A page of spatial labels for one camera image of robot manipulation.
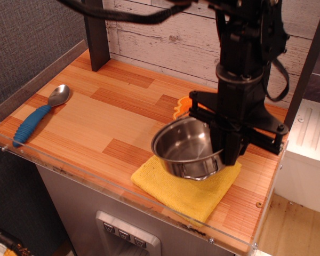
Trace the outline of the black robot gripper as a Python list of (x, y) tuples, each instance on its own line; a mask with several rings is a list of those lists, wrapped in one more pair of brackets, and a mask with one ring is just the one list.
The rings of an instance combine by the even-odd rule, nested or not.
[(223, 150), (225, 166), (235, 165), (249, 144), (278, 155), (288, 127), (265, 108), (271, 65), (253, 76), (235, 75), (217, 65), (216, 93), (192, 91), (189, 114), (208, 124), (213, 153)]

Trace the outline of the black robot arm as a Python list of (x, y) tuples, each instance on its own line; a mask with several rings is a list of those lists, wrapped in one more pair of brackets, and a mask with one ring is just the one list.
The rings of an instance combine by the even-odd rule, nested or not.
[(216, 93), (193, 91), (190, 116), (210, 128), (213, 152), (233, 165), (249, 144), (279, 154), (288, 127), (265, 108), (270, 70), (289, 39), (280, 1), (212, 1), (221, 47)]

